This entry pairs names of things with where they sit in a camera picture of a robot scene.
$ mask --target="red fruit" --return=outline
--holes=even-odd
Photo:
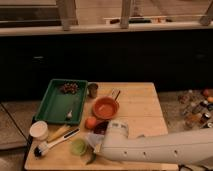
[[[85,121],[85,127],[87,129],[92,130],[95,128],[96,125],[97,125],[97,119],[94,116],[89,116]]]
[[[205,97],[209,97],[209,96],[210,96],[210,91],[209,91],[209,89],[204,89],[202,94],[203,94],[203,96],[205,96]]]

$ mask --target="brush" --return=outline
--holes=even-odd
[[[67,134],[65,134],[64,136],[56,139],[55,141],[51,142],[51,143],[47,143],[47,141],[42,142],[41,144],[39,144],[35,149],[34,149],[34,155],[35,157],[42,157],[45,156],[49,149],[52,148],[53,146],[55,146],[56,144],[59,144],[60,142],[63,142],[65,140],[67,140],[68,138],[74,136],[75,134],[77,134],[79,132],[79,128],[72,130],[70,132],[68,132]]]

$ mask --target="wooden cutting board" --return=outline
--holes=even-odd
[[[167,127],[162,115],[155,87],[152,83],[98,83],[98,97],[106,96],[112,88],[120,89],[117,98],[120,104],[115,119],[123,120],[129,125],[129,138],[167,134]],[[43,158],[35,158],[34,148],[40,143],[33,140],[27,160],[26,170],[177,170],[177,165],[115,162],[98,156],[94,163],[86,165],[87,156],[74,156],[70,152],[71,142],[84,138],[89,132],[84,128],[84,121],[92,115],[91,107],[96,99],[87,97],[84,104],[80,132],[69,140],[53,147]],[[59,126],[49,125],[50,134]]]

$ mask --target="tomato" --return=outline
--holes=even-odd
[[[94,129],[97,125],[97,119],[94,116],[89,116],[85,121],[85,128],[87,129]]]

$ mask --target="pot handle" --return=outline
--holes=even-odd
[[[118,98],[118,96],[119,96],[120,93],[121,93],[121,91],[120,91],[119,89],[113,88],[113,89],[110,91],[108,97],[110,97],[110,98],[116,100],[116,99]]]

